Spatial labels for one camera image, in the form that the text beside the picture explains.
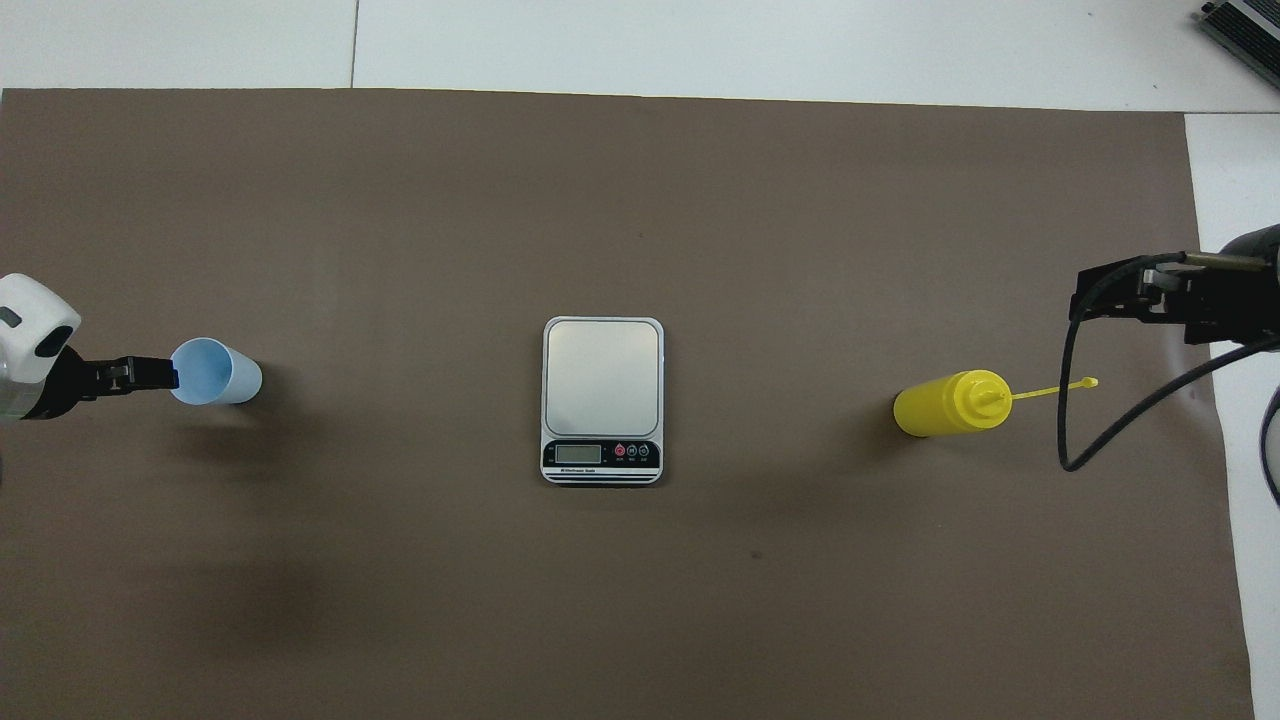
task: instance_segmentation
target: brown mat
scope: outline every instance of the brown mat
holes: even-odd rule
[[[165,392],[3,429],[5,717],[1248,717],[1201,382],[1091,466],[1075,272],[1194,247],[1183,120],[416,91],[6,91],[4,272]],[[667,329],[658,487],[538,471],[540,333]],[[1206,357],[1085,325],[1073,447]]]

